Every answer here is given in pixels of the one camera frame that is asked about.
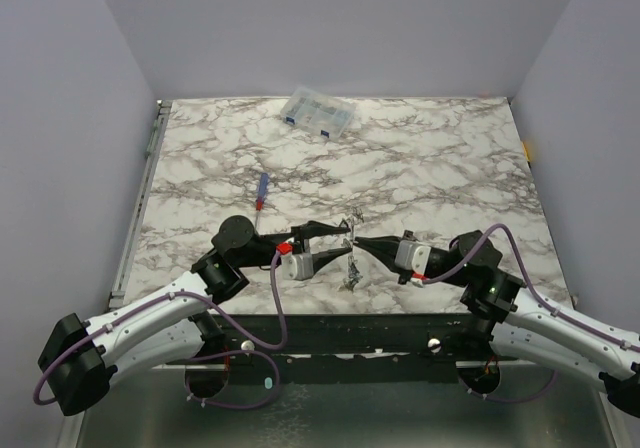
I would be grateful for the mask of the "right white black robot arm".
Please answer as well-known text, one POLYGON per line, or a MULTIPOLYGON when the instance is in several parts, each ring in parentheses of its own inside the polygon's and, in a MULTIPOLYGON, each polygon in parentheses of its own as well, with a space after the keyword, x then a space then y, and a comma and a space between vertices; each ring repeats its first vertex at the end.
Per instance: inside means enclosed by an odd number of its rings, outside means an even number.
POLYGON ((454 238, 447 249, 410 237, 358 237, 403 283, 445 283, 463 290, 461 303, 485 325, 459 335, 461 351, 481 359, 493 351, 581 379, 631 416, 639 414, 639 335, 591 318, 542 295, 527 273, 511 275, 488 232, 454 238))

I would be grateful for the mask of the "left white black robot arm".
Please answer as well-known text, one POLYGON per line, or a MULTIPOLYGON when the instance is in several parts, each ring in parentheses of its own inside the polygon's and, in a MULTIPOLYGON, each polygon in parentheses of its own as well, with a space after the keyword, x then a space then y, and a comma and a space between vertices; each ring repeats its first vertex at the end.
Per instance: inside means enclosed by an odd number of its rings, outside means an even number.
POLYGON ((42 375, 34 402, 46 405, 41 390, 48 387, 52 402, 72 416, 133 374, 174 361, 226 357, 225 335, 211 314, 248 285, 243 269, 282 268, 295 280, 310 279, 350 250, 313 254, 309 240, 349 231, 347 224, 309 221, 287 233, 261 235, 249 218, 227 218, 211 250, 165 287, 87 320, 75 313, 61 318, 37 361, 42 375))

